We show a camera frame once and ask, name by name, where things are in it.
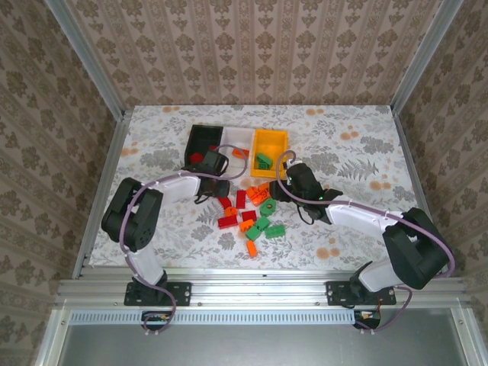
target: green block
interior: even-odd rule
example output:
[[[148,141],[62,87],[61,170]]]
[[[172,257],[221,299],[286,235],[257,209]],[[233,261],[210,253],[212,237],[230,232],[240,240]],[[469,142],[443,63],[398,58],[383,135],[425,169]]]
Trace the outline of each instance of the green block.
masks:
[[[263,154],[262,152],[260,152],[257,156],[256,156],[258,162],[262,162],[264,164],[268,164],[269,167],[271,168],[271,166],[273,165],[273,161],[271,159],[269,159],[265,154]]]
[[[284,236],[284,225],[270,226],[265,230],[266,239],[278,238]]]
[[[276,211],[276,201],[272,198],[267,199],[260,207],[259,213],[261,216],[268,217]]]
[[[269,170],[271,166],[269,164],[266,164],[265,162],[259,162],[258,163],[258,169],[261,170]]]
[[[268,220],[266,217],[260,217],[255,223],[254,226],[259,230],[259,231],[264,231],[269,224],[271,223],[270,220]]]
[[[255,241],[261,235],[261,230],[256,226],[251,227],[251,229],[246,231],[246,236],[249,240]]]

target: floral tablecloth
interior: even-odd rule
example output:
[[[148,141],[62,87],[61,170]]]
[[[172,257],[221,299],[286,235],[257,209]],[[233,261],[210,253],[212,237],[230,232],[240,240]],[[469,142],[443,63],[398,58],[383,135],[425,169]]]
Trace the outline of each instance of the floral tablecloth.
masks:
[[[324,187],[343,191],[356,201],[388,210],[416,206],[393,116],[388,106],[181,106],[136,107],[130,122],[109,200],[122,179],[151,181],[183,166],[192,124],[286,130],[289,147],[313,170]],[[244,177],[237,189],[265,182]],[[247,201],[251,210],[253,205]],[[256,241],[250,258],[238,227],[219,230],[223,209],[211,198],[164,207],[152,243],[165,267],[356,269],[387,255],[369,236],[324,223],[305,225],[294,204],[278,202],[271,224],[284,224],[285,237]],[[99,230],[91,265],[125,265],[118,244]]]

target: ventilation grille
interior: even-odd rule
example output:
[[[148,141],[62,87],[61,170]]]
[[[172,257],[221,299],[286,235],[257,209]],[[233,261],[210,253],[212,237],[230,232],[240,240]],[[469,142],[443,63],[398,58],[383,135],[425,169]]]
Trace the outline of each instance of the ventilation grille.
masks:
[[[142,310],[74,310],[69,325],[141,324],[142,313]],[[172,323],[181,325],[303,325],[354,322],[354,310],[179,310],[172,320]]]

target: orange block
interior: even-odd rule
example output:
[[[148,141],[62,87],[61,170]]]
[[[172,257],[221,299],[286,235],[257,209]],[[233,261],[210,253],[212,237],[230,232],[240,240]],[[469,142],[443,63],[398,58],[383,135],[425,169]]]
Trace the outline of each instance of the orange block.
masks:
[[[269,192],[269,181],[263,183],[262,185],[258,186],[259,191],[268,191]]]
[[[253,198],[251,198],[251,201],[255,206],[259,206],[270,197],[271,196],[269,195],[268,191],[260,191]]]
[[[245,233],[247,230],[251,229],[252,225],[254,225],[254,220],[247,220],[240,223],[239,227],[241,228],[241,231]]]
[[[228,216],[237,216],[237,209],[235,207],[228,207],[224,211],[226,217]]]
[[[249,158],[249,150],[246,150],[246,149],[241,149],[241,150],[246,154],[246,156],[242,156],[241,152],[238,149],[234,149],[232,151],[232,155],[234,155],[236,158],[239,158],[239,159]]]
[[[252,198],[254,196],[257,195],[257,193],[259,193],[259,189],[257,189],[256,187],[250,187],[247,191],[247,197],[249,197],[249,199],[252,201]]]
[[[254,245],[254,242],[252,240],[249,240],[247,242],[247,250],[249,251],[249,256],[251,258],[254,258],[258,254],[258,250],[256,249],[256,246]]]

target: patterned wallpaper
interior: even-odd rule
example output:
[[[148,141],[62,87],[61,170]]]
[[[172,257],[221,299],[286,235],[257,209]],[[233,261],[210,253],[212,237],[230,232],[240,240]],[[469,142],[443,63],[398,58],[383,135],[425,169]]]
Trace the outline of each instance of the patterned wallpaper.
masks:
[[[114,121],[42,1],[0,1],[0,364],[30,364]]]
[[[400,118],[488,340],[488,1],[464,1]]]
[[[67,0],[126,108],[389,104],[441,0]]]

